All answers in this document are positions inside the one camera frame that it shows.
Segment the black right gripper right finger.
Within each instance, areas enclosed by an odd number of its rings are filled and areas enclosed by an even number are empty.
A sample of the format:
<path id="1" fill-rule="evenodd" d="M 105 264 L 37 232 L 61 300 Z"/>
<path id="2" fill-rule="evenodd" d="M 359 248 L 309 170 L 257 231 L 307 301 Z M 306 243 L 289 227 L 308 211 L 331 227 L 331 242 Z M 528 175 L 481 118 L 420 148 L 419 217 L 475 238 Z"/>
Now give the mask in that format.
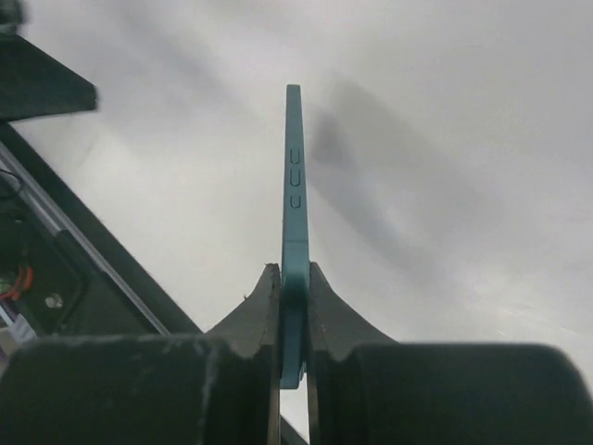
<path id="1" fill-rule="evenodd" d="M 314 444 L 588 444 L 592 399 L 560 350 L 525 343 L 400 343 L 310 267 Z"/>

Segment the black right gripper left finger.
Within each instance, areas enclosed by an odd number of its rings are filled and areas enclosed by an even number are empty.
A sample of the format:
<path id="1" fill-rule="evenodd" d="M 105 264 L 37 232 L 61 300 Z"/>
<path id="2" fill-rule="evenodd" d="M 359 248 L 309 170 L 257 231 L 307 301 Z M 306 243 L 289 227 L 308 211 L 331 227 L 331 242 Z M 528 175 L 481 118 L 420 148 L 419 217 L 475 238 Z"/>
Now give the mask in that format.
<path id="1" fill-rule="evenodd" d="M 5 444 L 276 444 L 280 271 L 202 335 L 47 337 L 1 376 Z"/>

